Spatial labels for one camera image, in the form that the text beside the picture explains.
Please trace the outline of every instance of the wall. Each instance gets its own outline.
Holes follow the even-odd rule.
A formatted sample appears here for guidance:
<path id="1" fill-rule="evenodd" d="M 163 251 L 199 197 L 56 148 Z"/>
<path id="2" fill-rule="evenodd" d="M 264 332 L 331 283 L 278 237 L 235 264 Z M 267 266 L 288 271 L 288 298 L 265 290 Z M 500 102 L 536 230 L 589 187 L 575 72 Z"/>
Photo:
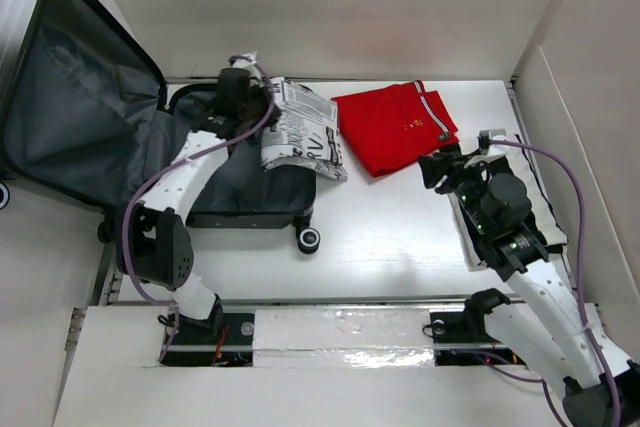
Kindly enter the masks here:
<path id="1" fill-rule="evenodd" d="M 638 0 L 554 0 L 516 83 L 531 140 L 561 152 L 578 171 L 588 200 L 588 296 L 600 303 L 612 335 L 636 356 L 639 21 Z M 541 168 L 561 222 L 575 238 L 571 187 L 547 163 Z"/>
<path id="2" fill-rule="evenodd" d="M 122 17 L 114 0 L 102 0 Z M 26 182 L 0 212 L 0 425 L 49 426 L 71 309 L 88 301 L 99 215 Z"/>
<path id="3" fill-rule="evenodd" d="M 117 0 L 166 75 L 508 79 L 549 0 Z"/>

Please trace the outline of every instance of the striped trim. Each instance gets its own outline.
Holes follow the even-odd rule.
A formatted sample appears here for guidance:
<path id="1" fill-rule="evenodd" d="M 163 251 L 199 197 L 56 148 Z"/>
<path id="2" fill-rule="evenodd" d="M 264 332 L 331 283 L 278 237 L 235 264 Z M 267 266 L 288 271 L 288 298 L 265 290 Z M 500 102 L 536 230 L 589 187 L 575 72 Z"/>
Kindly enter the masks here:
<path id="1" fill-rule="evenodd" d="M 420 100 L 422 100 L 422 105 L 424 105 L 424 108 L 427 110 L 427 112 L 429 113 L 433 121 L 436 124 L 438 124 L 438 127 L 440 127 L 443 132 L 448 134 L 449 129 L 447 129 L 447 126 L 444 125 L 444 122 L 442 122 L 438 117 L 436 117 L 436 114 L 433 113 L 433 111 L 431 110 L 431 107 L 429 107 L 429 104 L 427 104 L 427 100 L 422 95 L 420 96 Z"/>

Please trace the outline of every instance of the red cloth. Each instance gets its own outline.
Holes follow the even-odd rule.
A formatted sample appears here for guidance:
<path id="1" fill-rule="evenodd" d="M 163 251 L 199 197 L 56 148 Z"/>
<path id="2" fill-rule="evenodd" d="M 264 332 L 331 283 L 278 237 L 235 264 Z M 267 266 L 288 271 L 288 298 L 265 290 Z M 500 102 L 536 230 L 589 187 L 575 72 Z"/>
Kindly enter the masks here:
<path id="1" fill-rule="evenodd" d="M 392 174 L 443 145 L 458 128 L 437 91 L 421 81 L 345 95 L 338 103 L 340 131 L 373 177 Z"/>

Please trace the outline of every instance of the red wire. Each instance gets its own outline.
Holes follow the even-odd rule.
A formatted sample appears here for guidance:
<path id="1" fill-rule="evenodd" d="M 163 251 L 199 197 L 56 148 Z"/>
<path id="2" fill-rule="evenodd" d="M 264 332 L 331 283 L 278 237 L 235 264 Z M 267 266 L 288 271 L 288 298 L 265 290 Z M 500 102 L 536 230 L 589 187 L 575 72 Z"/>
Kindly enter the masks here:
<path id="1" fill-rule="evenodd" d="M 229 324 L 225 325 L 224 328 L 222 329 L 222 337 L 220 337 L 220 340 L 216 345 L 216 356 L 213 358 L 213 364 L 211 365 L 216 365 L 216 362 L 218 361 L 218 359 L 222 357 L 222 354 L 220 353 L 220 349 L 222 348 L 222 344 L 224 344 L 224 339 L 227 337 L 227 332 L 229 332 Z"/>

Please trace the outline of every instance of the suitcase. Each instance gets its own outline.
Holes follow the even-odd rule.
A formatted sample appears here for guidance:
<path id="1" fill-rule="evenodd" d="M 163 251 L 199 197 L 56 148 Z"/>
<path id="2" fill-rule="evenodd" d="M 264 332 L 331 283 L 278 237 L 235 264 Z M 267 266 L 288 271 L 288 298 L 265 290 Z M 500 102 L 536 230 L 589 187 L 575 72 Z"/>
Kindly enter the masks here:
<path id="1" fill-rule="evenodd" d="M 98 0 L 5 0 L 0 55 L 0 168 L 100 207 L 103 242 L 114 238 L 116 210 L 169 165 L 216 95 L 215 82 L 195 84 L 167 102 L 158 66 Z M 311 253 L 302 233 L 316 232 L 315 195 L 313 171 L 261 168 L 258 136 L 211 177 L 187 225 L 293 224 Z"/>

